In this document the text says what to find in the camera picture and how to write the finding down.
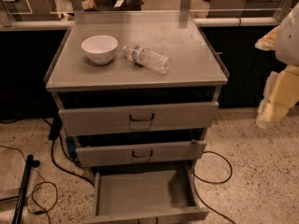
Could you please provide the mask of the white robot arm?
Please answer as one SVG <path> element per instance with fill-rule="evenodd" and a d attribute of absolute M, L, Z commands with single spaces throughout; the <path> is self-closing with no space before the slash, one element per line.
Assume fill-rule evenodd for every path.
<path fill-rule="evenodd" d="M 299 102 L 299 3 L 279 26 L 256 42 L 255 48 L 273 50 L 286 64 L 280 73 L 270 73 L 258 108 L 256 124 L 268 129 L 278 125 Z"/>

